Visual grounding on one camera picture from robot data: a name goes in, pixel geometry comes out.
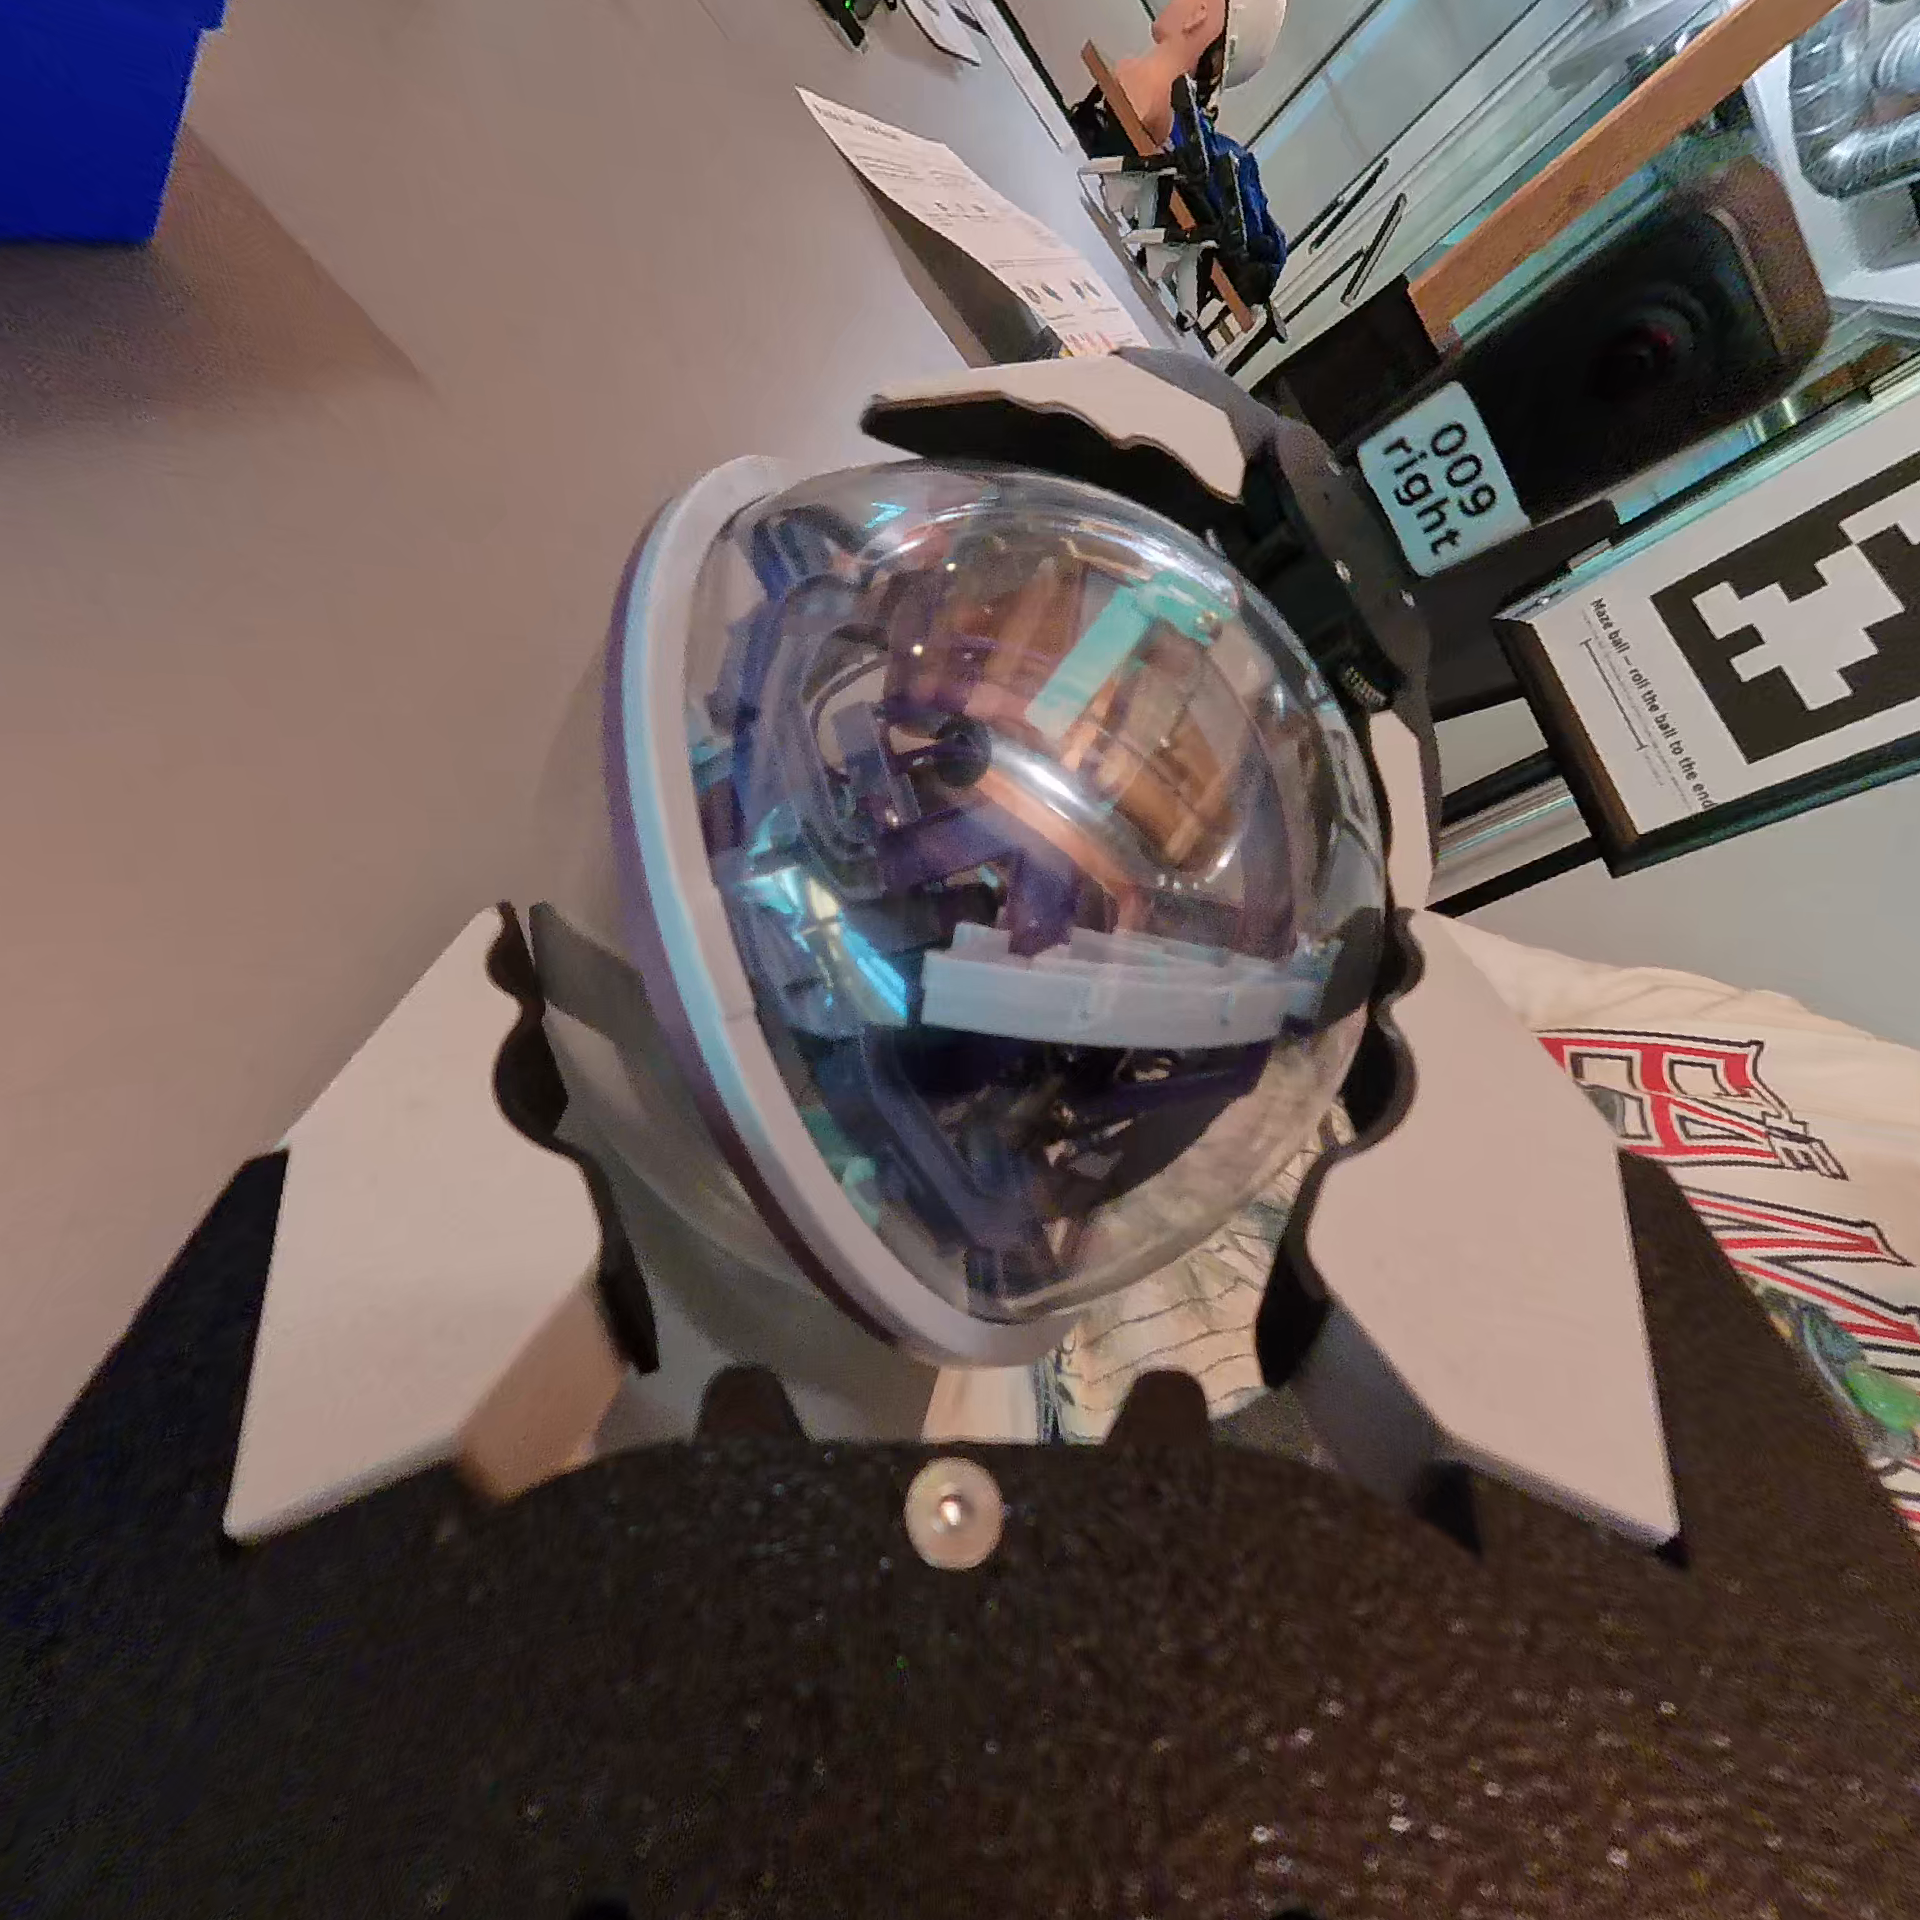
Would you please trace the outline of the blue plastic bin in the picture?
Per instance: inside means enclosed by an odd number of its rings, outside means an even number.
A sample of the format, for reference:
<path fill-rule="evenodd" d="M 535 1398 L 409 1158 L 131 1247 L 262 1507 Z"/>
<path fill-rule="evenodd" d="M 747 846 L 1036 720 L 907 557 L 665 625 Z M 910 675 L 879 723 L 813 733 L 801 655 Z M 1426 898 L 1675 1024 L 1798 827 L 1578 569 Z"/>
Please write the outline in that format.
<path fill-rule="evenodd" d="M 153 240 L 227 3 L 2 6 L 2 243 Z"/>

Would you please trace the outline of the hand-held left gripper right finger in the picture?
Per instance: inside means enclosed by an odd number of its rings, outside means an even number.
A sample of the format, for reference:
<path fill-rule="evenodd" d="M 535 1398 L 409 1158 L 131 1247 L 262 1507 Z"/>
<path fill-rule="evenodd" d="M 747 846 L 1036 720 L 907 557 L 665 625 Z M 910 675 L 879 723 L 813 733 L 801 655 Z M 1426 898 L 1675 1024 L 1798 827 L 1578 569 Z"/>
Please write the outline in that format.
<path fill-rule="evenodd" d="M 1468 1538 L 1470 1480 L 1682 1531 L 1617 1138 L 1431 912 L 1399 912 L 1354 1142 L 1287 1217 L 1254 1354 L 1330 1471 Z"/>

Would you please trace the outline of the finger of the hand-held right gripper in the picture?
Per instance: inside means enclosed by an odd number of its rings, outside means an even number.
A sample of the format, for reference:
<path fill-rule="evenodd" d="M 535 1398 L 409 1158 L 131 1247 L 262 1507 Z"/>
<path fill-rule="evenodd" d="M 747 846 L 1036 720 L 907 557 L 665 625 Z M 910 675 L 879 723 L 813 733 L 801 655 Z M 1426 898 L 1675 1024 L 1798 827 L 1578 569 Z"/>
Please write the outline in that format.
<path fill-rule="evenodd" d="M 861 408 L 861 432 L 930 465 L 1075 482 L 1182 527 L 1242 518 L 1254 465 L 1227 409 L 1151 355 L 1124 352 L 899 382 Z"/>
<path fill-rule="evenodd" d="M 1442 771 L 1434 726 L 1382 710 L 1386 881 L 1396 910 L 1428 906 L 1442 831 Z"/>

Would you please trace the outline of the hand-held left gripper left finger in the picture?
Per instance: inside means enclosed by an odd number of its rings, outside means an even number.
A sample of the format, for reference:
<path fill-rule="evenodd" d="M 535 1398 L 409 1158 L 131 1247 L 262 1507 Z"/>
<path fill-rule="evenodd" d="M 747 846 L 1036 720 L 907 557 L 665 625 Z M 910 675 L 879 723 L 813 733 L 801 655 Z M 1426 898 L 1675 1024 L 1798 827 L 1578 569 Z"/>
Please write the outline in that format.
<path fill-rule="evenodd" d="M 484 909 L 283 1138 L 223 1535 L 422 1473 L 506 1504 L 580 1471 L 657 1310 L 566 1081 L 521 912 Z"/>

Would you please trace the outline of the white stands with blue gear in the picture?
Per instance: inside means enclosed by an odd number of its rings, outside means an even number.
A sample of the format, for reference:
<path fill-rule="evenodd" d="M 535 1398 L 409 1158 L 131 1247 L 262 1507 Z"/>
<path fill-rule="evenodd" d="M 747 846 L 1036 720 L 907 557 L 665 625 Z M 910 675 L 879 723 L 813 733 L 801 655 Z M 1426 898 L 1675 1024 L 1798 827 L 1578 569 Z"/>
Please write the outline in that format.
<path fill-rule="evenodd" d="M 1207 337 L 1244 309 L 1254 333 L 1289 256 L 1257 158 L 1219 133 L 1209 73 L 1167 89 L 1167 137 L 1141 153 L 1109 94 L 1093 88 L 1067 122 L 1079 178 L 1099 218 L 1163 302 L 1172 325 Z"/>

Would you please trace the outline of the white paper sheet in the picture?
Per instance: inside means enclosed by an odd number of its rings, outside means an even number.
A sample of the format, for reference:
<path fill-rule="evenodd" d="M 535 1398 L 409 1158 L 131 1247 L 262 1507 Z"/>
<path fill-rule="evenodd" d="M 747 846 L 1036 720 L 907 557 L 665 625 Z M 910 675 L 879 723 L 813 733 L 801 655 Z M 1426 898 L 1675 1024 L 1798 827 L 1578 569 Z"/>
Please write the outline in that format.
<path fill-rule="evenodd" d="M 797 88 L 797 96 L 866 189 L 961 255 L 996 298 L 1065 358 L 1099 358 L 1149 342 L 1116 290 L 1054 229 L 1009 201 L 946 144 Z"/>

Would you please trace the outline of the silver spiral air duct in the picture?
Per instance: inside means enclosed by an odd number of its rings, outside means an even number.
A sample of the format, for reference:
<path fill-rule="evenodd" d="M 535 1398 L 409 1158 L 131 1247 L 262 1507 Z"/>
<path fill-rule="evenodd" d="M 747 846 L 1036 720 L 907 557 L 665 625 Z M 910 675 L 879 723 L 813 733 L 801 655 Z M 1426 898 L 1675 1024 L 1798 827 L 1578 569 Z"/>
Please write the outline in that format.
<path fill-rule="evenodd" d="M 1918 178 L 1918 16 L 1885 35 L 1844 3 L 1789 48 L 1789 122 L 1801 178 L 1854 201 Z"/>

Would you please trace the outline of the framed marker sign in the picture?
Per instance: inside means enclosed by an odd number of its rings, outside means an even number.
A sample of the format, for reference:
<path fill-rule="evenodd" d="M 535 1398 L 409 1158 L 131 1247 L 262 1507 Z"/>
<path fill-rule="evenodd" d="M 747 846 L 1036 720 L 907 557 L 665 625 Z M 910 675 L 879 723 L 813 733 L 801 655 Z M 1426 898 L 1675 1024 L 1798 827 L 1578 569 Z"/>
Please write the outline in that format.
<path fill-rule="evenodd" d="M 1687 574 L 1495 630 L 1614 879 L 1915 777 L 1915 453 Z"/>

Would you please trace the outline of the clear plastic maze ball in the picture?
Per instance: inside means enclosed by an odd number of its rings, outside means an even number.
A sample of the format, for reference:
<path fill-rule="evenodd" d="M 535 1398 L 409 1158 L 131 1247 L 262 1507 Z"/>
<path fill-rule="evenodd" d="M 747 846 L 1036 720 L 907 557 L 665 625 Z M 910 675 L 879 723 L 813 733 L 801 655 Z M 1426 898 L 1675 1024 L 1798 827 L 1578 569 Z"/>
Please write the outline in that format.
<path fill-rule="evenodd" d="M 1203 541 L 1101 487 L 735 461 L 606 656 L 619 946 L 775 1271 L 1011 1366 L 1334 1106 L 1388 934 L 1354 723 Z"/>

